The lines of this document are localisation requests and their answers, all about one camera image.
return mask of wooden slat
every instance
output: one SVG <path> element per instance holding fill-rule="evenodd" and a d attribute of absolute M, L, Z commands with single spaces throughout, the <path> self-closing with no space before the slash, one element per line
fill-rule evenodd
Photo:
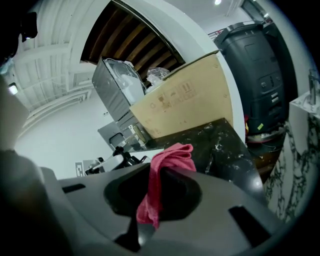
<path fill-rule="evenodd" d="M 163 66 L 163 68 L 168 70 L 176 63 L 177 63 L 177 60 L 174 58 L 174 59 L 170 60 L 167 64 L 165 64 Z"/>
<path fill-rule="evenodd" d="M 108 41 L 105 43 L 103 50 L 99 56 L 99 59 L 101 56 L 108 56 L 108 53 L 110 52 L 111 45 L 116 40 L 117 36 L 120 34 L 120 32 L 124 29 L 124 27 L 133 19 L 131 15 L 127 15 L 118 25 L 118 27 L 114 30 L 112 35 L 109 37 Z"/>
<path fill-rule="evenodd" d="M 150 58 L 152 58 L 152 56 L 159 52 L 163 47 L 165 47 L 165 45 L 162 42 L 159 42 L 146 55 L 144 55 L 142 59 L 139 60 L 139 62 L 134 66 L 134 68 L 137 71 L 139 71 L 142 68 L 142 66 L 146 64 L 146 62 L 150 60 Z"/>
<path fill-rule="evenodd" d="M 166 51 L 164 54 L 162 54 L 157 60 L 155 60 L 150 67 L 158 67 L 162 62 L 164 62 L 167 58 L 171 56 L 170 51 Z"/>
<path fill-rule="evenodd" d="M 128 37 L 123 41 L 119 49 L 116 51 L 114 57 L 120 59 L 128 47 L 128 45 L 132 42 L 133 39 L 136 38 L 136 36 L 145 28 L 146 26 L 142 23 L 140 23 L 129 35 Z"/>
<path fill-rule="evenodd" d="M 120 12 L 121 12 L 120 9 L 115 9 L 115 11 L 112 13 L 110 18 L 108 19 L 108 21 L 103 26 L 103 29 L 99 33 L 99 35 L 98 35 L 97 39 L 95 40 L 95 43 L 91 49 L 91 52 L 89 55 L 89 60 L 92 60 L 93 57 L 96 55 L 96 51 L 99 50 L 98 47 L 99 47 L 99 45 L 101 45 L 101 41 L 104 40 L 106 33 L 107 33 L 106 31 L 109 28 L 109 26 L 111 25 L 112 20 L 115 19 L 120 14 Z"/>
<path fill-rule="evenodd" d="M 156 37 L 156 35 L 154 33 L 150 33 L 146 36 L 146 38 L 144 38 L 138 45 L 136 48 L 134 48 L 134 50 L 130 53 L 129 57 L 126 59 L 127 61 L 132 62 L 134 60 L 134 58 L 138 55 L 138 53 L 141 52 L 141 50 L 146 47 L 146 45 L 148 43 L 151 42 L 152 39 L 154 39 Z"/>

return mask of red object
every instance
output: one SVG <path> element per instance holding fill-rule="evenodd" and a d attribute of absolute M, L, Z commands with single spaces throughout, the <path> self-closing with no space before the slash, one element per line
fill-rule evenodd
<path fill-rule="evenodd" d="M 156 229 L 159 227 L 159 212 L 162 210 L 160 170 L 163 167 L 181 167 L 195 172 L 196 167 L 191 159 L 193 149 L 191 144 L 177 143 L 152 158 L 148 192 L 136 212 L 136 220 L 139 223 L 153 224 Z"/>

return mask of recessed light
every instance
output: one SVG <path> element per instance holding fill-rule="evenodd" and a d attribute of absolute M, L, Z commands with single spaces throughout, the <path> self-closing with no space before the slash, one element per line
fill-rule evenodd
<path fill-rule="evenodd" d="M 15 94 L 18 93 L 18 89 L 17 89 L 17 87 L 16 87 L 15 85 L 11 85 L 11 86 L 9 87 L 9 91 L 10 91 L 10 93 L 11 93 L 12 95 L 15 95 Z"/>

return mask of countertop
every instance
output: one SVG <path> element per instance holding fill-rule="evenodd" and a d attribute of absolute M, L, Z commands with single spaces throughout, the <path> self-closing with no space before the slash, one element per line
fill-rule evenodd
<path fill-rule="evenodd" d="M 192 144 L 192 160 L 197 172 L 234 183 L 266 205 L 263 183 L 245 144 L 226 119 L 152 139 L 148 150 L 168 148 L 175 143 Z"/>

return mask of pink cloth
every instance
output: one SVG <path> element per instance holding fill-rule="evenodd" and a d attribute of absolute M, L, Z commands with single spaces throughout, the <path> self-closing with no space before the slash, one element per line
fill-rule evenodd
<path fill-rule="evenodd" d="M 160 170 L 162 167 L 181 167 L 195 172 L 196 167 L 191 159 L 193 149 L 191 144 L 177 143 L 152 158 L 148 192 L 136 212 L 139 223 L 153 224 L 156 229 L 159 227 L 159 212 L 162 210 Z"/>

